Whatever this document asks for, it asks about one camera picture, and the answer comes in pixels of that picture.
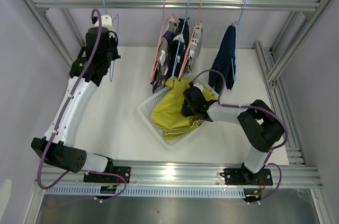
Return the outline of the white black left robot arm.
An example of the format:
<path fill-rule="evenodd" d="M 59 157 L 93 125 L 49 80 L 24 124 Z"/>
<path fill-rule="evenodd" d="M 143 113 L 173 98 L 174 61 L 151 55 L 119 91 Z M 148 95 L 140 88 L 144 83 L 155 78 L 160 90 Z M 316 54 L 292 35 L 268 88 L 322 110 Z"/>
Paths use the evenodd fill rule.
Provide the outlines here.
<path fill-rule="evenodd" d="M 31 147 L 43 163 L 69 172 L 95 171 L 102 182 L 113 179 L 109 159 L 75 148 L 78 128 L 84 112 L 111 61 L 118 57 L 117 34 L 112 28 L 93 27 L 69 72 L 64 99 L 49 129 L 42 138 L 34 138 Z"/>

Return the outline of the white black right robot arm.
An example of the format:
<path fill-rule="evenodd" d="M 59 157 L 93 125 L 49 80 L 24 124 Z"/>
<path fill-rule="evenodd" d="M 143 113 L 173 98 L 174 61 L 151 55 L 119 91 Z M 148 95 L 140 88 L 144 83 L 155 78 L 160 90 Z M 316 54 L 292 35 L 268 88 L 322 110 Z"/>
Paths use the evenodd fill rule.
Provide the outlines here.
<path fill-rule="evenodd" d="M 276 144 L 283 136 L 288 138 L 287 126 L 262 100 L 249 105 L 222 104 L 219 100 L 207 100 L 200 89 L 190 86 L 183 92 L 181 113 L 195 115 L 209 122 L 238 124 L 244 131 L 251 148 L 239 169 L 227 169 L 220 174 L 229 185 L 256 185 L 272 152 L 283 146 Z"/>

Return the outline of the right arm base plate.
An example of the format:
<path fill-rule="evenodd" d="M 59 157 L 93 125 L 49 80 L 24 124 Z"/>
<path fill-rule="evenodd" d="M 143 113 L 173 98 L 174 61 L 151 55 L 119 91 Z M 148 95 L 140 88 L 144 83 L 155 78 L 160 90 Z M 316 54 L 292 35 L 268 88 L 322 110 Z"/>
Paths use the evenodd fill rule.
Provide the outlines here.
<path fill-rule="evenodd" d="M 252 173 L 246 167 L 224 168 L 219 176 L 224 178 L 226 185 L 253 185 L 257 186 L 260 181 L 265 185 L 273 185 L 271 171 L 268 168 L 262 168 L 258 173 Z"/>

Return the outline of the navy blue denim trousers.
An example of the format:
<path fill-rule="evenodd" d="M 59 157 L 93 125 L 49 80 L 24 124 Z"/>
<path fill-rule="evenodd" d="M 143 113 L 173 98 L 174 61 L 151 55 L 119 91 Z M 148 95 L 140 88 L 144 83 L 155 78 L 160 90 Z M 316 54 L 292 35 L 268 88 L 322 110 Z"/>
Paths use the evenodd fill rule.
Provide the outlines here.
<path fill-rule="evenodd" d="M 226 81 L 226 89 L 232 90 L 236 75 L 236 28 L 230 25 L 224 34 L 211 69 L 219 71 Z"/>

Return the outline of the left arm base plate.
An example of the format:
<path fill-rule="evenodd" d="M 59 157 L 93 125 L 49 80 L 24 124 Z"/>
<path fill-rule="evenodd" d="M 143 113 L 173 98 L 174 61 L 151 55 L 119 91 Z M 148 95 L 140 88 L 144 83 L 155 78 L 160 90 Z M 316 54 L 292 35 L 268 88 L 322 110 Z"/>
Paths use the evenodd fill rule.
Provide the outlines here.
<path fill-rule="evenodd" d="M 112 170 L 106 170 L 105 173 L 119 175 L 126 183 L 129 183 L 131 167 L 129 166 L 114 166 Z M 112 175 L 103 175 L 103 174 L 93 174 L 89 173 L 84 175 L 83 182 L 85 183 L 123 183 L 122 178 L 112 176 Z"/>

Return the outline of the blue hanger with navy trousers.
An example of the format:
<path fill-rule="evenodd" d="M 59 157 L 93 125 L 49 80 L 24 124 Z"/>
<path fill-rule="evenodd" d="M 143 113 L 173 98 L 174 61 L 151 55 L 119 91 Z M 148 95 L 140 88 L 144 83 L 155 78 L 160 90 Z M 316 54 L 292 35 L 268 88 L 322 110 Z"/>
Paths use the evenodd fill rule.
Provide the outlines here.
<path fill-rule="evenodd" d="M 239 36 L 240 36 L 240 25 L 241 25 L 241 21 L 242 21 L 242 17 L 243 17 L 243 13 L 244 13 L 244 9 L 246 7 L 246 3 L 247 0 L 243 0 L 243 5 L 241 7 L 241 12 L 239 15 L 238 20 L 233 23 L 233 27 L 235 28 L 235 52 L 234 52 L 234 58 L 231 60 L 232 62 L 232 72 L 233 72 L 233 80 L 234 82 L 237 79 L 237 54 L 238 54 L 238 49 L 239 49 Z"/>

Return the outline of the yellow trousers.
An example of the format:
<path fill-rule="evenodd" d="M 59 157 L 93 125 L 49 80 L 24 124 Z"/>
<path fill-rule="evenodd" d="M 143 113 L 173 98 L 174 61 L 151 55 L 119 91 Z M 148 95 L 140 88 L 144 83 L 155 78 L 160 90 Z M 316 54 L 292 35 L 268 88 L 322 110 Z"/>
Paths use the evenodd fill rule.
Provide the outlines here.
<path fill-rule="evenodd" d="M 185 100 L 183 92 L 190 87 L 190 81 L 184 77 L 168 79 L 165 85 L 170 90 L 153 108 L 150 119 L 156 127 L 162 129 L 162 136 L 166 140 L 186 135 L 204 123 L 194 114 L 184 116 L 181 113 Z"/>

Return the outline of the light blue wire hanger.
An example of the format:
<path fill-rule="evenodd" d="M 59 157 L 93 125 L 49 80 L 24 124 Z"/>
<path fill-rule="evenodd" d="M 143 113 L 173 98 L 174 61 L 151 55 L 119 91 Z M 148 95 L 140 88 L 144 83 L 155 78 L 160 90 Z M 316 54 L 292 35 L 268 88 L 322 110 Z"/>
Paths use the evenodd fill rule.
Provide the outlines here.
<path fill-rule="evenodd" d="M 115 50 L 114 50 L 114 53 L 113 53 L 111 65 L 109 67 L 109 80 L 110 80 L 110 82 L 113 82 L 115 61 L 120 58 L 120 56 L 118 55 L 118 42 L 119 42 L 118 32 L 119 32 L 119 22 L 120 22 L 120 17 L 119 17 L 118 13 L 112 19 L 112 23 L 114 23 L 115 21 L 116 21 L 117 28 L 116 28 L 115 31 L 113 30 L 113 36 L 111 36 L 111 38 L 115 41 Z"/>

